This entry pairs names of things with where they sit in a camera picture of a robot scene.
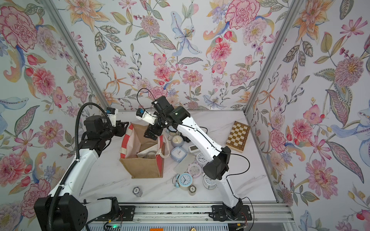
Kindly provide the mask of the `burlap canvas bag red trim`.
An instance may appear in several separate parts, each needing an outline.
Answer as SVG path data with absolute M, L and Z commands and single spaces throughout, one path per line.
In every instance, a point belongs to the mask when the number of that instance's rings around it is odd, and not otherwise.
M 119 161 L 132 179 L 162 178 L 164 160 L 169 157 L 168 143 L 161 135 L 156 141 L 145 138 L 147 126 L 131 123 L 123 137 Z M 155 159 L 144 158 L 149 151 L 157 151 Z

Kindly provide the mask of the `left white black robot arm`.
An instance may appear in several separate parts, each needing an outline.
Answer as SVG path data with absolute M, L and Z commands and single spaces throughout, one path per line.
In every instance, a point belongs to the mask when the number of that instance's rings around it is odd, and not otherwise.
M 82 202 L 80 195 L 93 165 L 108 146 L 106 142 L 115 136 L 123 137 L 129 122 L 112 123 L 107 116 L 91 116 L 84 125 L 86 132 L 72 164 L 49 195 L 37 199 L 34 205 L 43 231 L 80 231 L 100 216 L 115 219 L 121 215 L 116 197 Z

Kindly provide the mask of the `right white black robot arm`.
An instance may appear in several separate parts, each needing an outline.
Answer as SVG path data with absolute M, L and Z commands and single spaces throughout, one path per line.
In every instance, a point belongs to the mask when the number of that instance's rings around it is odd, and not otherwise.
M 227 146 L 222 147 L 212 140 L 186 109 L 181 106 L 174 108 L 164 96 L 154 100 L 151 104 L 155 109 L 153 114 L 143 108 L 139 108 L 136 112 L 138 119 L 148 123 L 144 137 L 156 140 L 162 135 L 164 128 L 173 127 L 190 139 L 205 157 L 203 172 L 215 181 L 222 196 L 225 214 L 229 219 L 236 220 L 243 207 L 243 202 L 234 194 L 232 184 L 228 180 L 231 149 Z

